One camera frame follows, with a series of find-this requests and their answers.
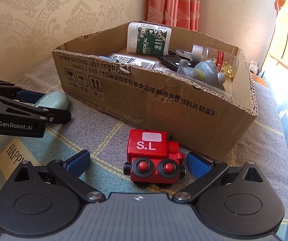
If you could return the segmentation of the mint green earbud case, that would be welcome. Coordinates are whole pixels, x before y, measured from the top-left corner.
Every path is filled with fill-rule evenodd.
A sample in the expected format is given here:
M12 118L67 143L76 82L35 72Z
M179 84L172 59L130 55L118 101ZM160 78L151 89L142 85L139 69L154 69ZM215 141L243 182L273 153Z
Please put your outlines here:
M67 110L69 106L69 98L61 91L52 91L41 97L34 106Z

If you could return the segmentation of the red toy train car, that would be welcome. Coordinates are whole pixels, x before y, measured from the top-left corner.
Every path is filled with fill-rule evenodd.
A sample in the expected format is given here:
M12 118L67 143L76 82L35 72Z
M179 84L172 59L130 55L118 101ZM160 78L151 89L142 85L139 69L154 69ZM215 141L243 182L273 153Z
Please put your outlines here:
M186 175L184 154L166 132L131 129L123 173L140 187L168 188Z

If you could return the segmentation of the staples box with barcode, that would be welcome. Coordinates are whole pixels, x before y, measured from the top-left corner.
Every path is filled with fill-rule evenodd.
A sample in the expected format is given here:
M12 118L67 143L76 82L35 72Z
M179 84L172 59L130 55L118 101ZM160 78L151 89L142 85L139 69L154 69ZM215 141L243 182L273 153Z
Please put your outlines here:
M110 56L110 58L115 59L116 61L118 61L118 63L121 64L133 65L139 67L155 68L159 65L158 61L130 56L126 54L114 53Z

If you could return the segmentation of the grey rubber monster toy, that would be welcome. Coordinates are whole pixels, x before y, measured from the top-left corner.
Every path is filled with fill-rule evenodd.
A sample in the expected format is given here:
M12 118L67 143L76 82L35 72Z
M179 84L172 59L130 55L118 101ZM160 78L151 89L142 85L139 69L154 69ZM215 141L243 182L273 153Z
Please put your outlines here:
M199 80L215 88L225 90L225 76L219 72L212 60L201 61L193 67L186 59L179 61L178 74Z

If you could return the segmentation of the glass jar silver lid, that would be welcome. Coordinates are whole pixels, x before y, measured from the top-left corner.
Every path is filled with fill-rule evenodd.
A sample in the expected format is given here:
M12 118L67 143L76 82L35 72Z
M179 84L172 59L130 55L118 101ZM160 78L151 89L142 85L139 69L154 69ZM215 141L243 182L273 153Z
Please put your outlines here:
M229 79L234 78L239 65L237 57L232 54L211 47L193 45L191 61L199 63L206 60L211 60L216 69Z

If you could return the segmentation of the black digital timer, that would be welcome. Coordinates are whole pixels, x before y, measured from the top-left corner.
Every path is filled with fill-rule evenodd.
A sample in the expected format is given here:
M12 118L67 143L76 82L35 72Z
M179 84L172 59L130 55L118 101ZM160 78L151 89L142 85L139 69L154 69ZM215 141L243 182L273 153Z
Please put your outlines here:
M182 58L179 57L178 55L159 55L158 60L163 63L167 68L169 68L172 71L177 72L178 67L179 67L179 61Z

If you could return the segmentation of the white medical bottle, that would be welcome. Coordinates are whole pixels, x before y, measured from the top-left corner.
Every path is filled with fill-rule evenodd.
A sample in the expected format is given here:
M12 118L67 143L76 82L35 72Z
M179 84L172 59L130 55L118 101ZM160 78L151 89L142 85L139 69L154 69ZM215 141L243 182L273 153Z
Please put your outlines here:
M144 55L168 55L172 29L151 23L131 22L128 25L126 50Z

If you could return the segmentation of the checkered blanket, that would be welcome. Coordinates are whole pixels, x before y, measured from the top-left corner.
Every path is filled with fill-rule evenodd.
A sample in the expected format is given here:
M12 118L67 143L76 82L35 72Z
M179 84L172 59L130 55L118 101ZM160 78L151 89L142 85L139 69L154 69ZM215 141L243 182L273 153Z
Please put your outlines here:
M288 210L288 150L278 111L271 92L255 84L258 116L237 145L224 158L230 166L247 161L258 164ZM21 159L44 165L54 159L65 160L86 149L91 167L81 179L104 194L138 192L123 174L130 125L71 98L70 123L49 125L42 138L0 136L0 189L5 171L12 171Z

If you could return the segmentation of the cardboard box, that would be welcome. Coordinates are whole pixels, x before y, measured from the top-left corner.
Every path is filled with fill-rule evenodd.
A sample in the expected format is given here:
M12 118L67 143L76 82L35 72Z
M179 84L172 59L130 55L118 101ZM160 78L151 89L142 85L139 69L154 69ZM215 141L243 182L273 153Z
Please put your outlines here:
M203 33L172 29L172 48L189 50L200 44L237 56L237 73L224 84L232 94L229 99L175 74L105 60L126 51L127 33L124 23L53 49L62 89L134 126L164 131L205 156L225 157L258 115L243 50Z

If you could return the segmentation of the pink curtain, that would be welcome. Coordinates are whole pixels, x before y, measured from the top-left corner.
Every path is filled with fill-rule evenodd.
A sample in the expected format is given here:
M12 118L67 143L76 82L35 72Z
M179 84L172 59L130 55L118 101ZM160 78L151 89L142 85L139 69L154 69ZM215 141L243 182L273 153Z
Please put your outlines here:
M149 0L147 21L197 31L200 0Z

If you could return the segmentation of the white wall socket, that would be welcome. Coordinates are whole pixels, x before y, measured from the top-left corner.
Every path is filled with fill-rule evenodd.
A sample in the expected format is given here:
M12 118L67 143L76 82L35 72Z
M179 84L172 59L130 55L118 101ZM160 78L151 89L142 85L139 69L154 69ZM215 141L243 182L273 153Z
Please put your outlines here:
M254 60L251 60L250 64L249 64L249 69L250 72L253 73L254 75L258 74L258 70L259 70L259 63L257 63Z

